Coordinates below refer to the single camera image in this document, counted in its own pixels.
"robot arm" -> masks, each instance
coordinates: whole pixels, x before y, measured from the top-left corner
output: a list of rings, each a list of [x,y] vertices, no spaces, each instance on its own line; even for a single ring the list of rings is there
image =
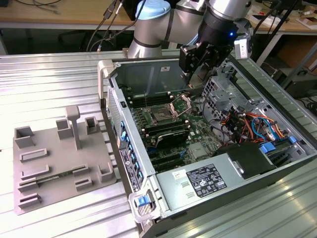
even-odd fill
[[[251,0],[181,0],[170,9],[166,1],[146,0],[128,57],[159,57],[162,41],[186,44],[179,60],[186,84],[199,66],[218,67],[234,46],[236,57],[247,59],[252,28],[244,17],[251,4]]]
[[[236,57],[247,59],[251,54],[252,27],[244,19],[250,0],[209,0],[193,46],[182,46],[179,66],[183,80],[189,83],[192,74],[201,66],[218,67],[235,46]]]

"blue cable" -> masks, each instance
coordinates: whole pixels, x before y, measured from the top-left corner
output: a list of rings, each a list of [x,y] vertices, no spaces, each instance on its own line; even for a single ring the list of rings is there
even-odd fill
[[[262,136],[261,134],[257,133],[257,131],[255,130],[255,127],[254,127],[254,121],[255,121],[255,119],[262,119],[262,120],[268,125],[268,127],[269,127],[271,133],[273,134],[273,136],[275,137],[275,139],[279,139],[279,138],[280,138],[280,137],[274,132],[274,130],[273,130],[271,124],[267,121],[267,119],[262,118],[262,117],[254,118],[254,119],[252,120],[252,123],[251,123],[252,130],[253,130],[253,132],[254,132],[256,135],[258,135],[259,137],[261,137],[265,142],[266,142],[265,137]]]

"sticker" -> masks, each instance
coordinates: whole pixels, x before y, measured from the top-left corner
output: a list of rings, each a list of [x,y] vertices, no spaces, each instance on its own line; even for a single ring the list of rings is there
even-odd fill
[[[174,179],[180,179],[186,176],[186,170],[172,172],[172,175],[174,176]]]
[[[137,178],[135,177],[134,166],[129,160],[129,155],[128,155],[127,150],[126,149],[120,150],[120,154],[121,154],[123,164],[124,164],[125,170],[127,172],[128,178],[130,180],[130,184],[131,184],[133,191],[134,192],[139,191],[140,190],[139,182],[138,182]]]
[[[196,194],[205,197],[227,187],[213,164],[186,173]]]
[[[160,71],[161,71],[161,72],[166,72],[166,71],[169,71],[169,69],[170,69],[170,66],[168,66],[168,67],[162,67],[162,68],[160,68]]]

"table leg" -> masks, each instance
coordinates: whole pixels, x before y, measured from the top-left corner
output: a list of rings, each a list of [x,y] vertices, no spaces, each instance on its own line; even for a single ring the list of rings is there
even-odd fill
[[[257,65],[261,66],[264,60],[268,57],[269,53],[273,50],[274,46],[277,44],[279,39],[281,39],[283,34],[276,34],[270,43],[267,45],[266,49],[262,52],[261,56],[259,57],[257,61]]]
[[[6,51],[2,36],[0,34],[0,56],[7,55],[7,54],[8,52]]]

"metal bracket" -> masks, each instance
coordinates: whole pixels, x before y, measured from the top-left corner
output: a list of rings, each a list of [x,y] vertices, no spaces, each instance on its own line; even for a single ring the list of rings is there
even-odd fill
[[[174,107],[174,105],[173,105],[173,103],[174,103],[176,100],[178,100],[179,98],[182,98],[182,99],[187,103],[187,109],[184,110],[183,112],[181,112],[180,114],[177,113],[177,111],[175,110],[175,107]],[[170,106],[170,110],[171,110],[172,114],[173,114],[174,116],[176,116],[176,117],[179,117],[180,115],[184,114],[185,112],[187,112],[188,110],[190,110],[190,109],[192,108],[192,105],[190,104],[190,100],[189,100],[189,98],[187,98],[187,97],[185,96],[185,94],[181,94],[180,96],[178,96],[177,98],[175,98],[175,99],[169,104],[169,106]]]
[[[100,100],[104,98],[104,78],[109,79],[114,73],[115,66],[112,60],[107,59],[98,62],[98,94]]]

